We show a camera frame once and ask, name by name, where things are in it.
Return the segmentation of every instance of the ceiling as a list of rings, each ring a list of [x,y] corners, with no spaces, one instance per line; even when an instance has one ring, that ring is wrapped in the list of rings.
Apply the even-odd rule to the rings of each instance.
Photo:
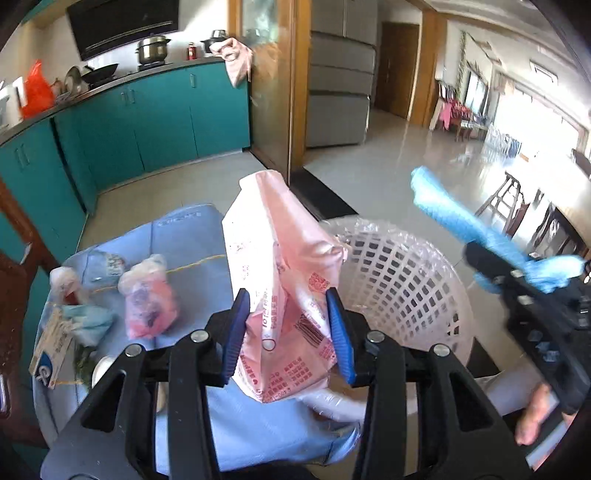
[[[575,62],[554,28],[530,0],[423,0],[441,13],[483,20],[505,27],[512,33],[498,33],[462,24],[461,30],[476,41],[488,42],[491,55],[516,80],[544,92],[548,100],[562,107],[585,127],[591,127],[591,86],[577,70]],[[530,60],[558,76],[558,86],[543,83]]]
[[[591,87],[573,64],[522,37],[508,37],[473,25],[455,25],[477,42],[487,42],[492,47],[493,56],[502,62],[502,67],[497,69],[505,71],[526,86],[543,92],[548,100],[564,109],[575,120],[586,128],[591,127]],[[530,60],[555,73],[558,76],[558,85],[545,83],[533,72]]]
[[[550,23],[528,0],[425,0],[442,13],[471,17],[509,28],[571,61]]]

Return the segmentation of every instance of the pink towel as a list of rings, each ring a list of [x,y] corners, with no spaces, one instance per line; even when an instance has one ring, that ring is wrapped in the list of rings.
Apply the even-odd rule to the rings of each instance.
[[[450,102],[446,102],[441,109],[441,113],[439,114],[439,120],[443,121],[443,126],[445,130],[449,130],[449,120],[452,117],[452,104]]]
[[[218,57],[226,61],[226,71],[228,78],[234,88],[248,75],[250,80],[251,64],[252,64],[252,50],[245,44],[240,43],[235,38],[228,38],[227,40],[212,43],[209,50]]]

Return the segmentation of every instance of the countertop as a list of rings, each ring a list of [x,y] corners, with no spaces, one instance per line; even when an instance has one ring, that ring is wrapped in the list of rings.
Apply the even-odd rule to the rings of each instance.
[[[144,77],[151,76],[151,75],[156,75],[159,73],[168,72],[169,70],[177,70],[177,69],[191,67],[194,65],[203,65],[206,63],[218,63],[218,62],[223,62],[223,59],[221,59],[220,57],[204,57],[204,58],[196,59],[196,60],[168,63],[166,65],[162,65],[161,67],[156,67],[153,69],[144,70],[143,72],[132,73],[130,75],[126,75],[121,78],[115,79],[112,82],[105,83],[104,85],[102,85],[100,87],[97,87],[97,88],[92,89],[86,93],[83,93],[82,95],[79,95],[79,96],[73,98],[72,100],[67,100],[65,102],[62,102],[62,103],[54,106],[53,108],[50,108],[49,110],[45,110],[44,112],[40,113],[39,115],[36,115],[32,118],[28,118],[26,120],[23,120],[18,125],[15,125],[14,127],[9,128],[8,130],[5,130],[4,132],[2,132],[0,134],[0,145],[3,145],[4,143],[8,142],[11,138],[16,137],[18,134],[22,133],[24,130],[26,130],[30,126],[36,124],[37,122],[40,122],[43,119],[46,119],[52,115],[55,115],[57,112],[65,110],[68,107],[71,107],[73,105],[77,105],[80,102],[84,102],[85,100],[88,100],[89,98],[92,98],[95,95],[98,95],[102,92],[106,92],[107,90],[109,90],[111,88],[115,88],[120,85],[124,85],[126,83],[133,82],[135,80],[139,80]]]

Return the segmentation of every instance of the decorative garland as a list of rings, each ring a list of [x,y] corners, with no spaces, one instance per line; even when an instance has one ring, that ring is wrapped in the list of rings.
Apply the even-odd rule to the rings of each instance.
[[[460,36],[460,64],[457,67],[456,77],[456,95],[460,95],[462,91],[464,73],[466,73],[466,32],[462,30]]]

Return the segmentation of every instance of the wooden chair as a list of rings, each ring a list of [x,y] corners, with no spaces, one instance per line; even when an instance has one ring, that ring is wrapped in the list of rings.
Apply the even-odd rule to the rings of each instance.
[[[585,257],[589,251],[587,245],[585,244],[581,236],[577,233],[577,231],[574,229],[574,227],[570,224],[570,222],[564,217],[564,215],[562,215],[560,210],[558,210],[551,203],[550,205],[548,205],[548,209],[546,210],[546,213],[544,215],[544,220],[542,220],[542,223],[535,230],[534,236],[531,239],[530,249],[535,250],[536,248],[538,248],[538,246],[550,230],[552,222],[554,222],[555,220],[556,222],[558,222],[558,224],[566,234],[566,237],[562,244],[559,246],[556,255],[562,255],[564,253],[566,246],[568,246],[568,244],[572,242],[574,244],[572,253],[574,255],[581,255],[582,257]]]
[[[591,177],[591,162],[589,159],[579,150],[575,149],[573,149],[573,157],[574,162],[581,170],[583,170],[583,173],[585,173],[587,177]]]
[[[501,206],[504,208],[504,212],[499,210]],[[493,215],[499,216],[505,221],[503,233],[513,238],[529,207],[530,204],[525,202],[521,191],[521,183],[514,176],[505,172],[505,181],[495,193],[488,197],[474,215],[479,217],[487,208],[490,208]]]
[[[59,263],[1,180],[0,210],[26,246],[20,263],[0,251],[0,429],[12,442],[47,447],[38,426],[27,422],[19,401],[18,363],[33,280],[39,268],[49,274]]]

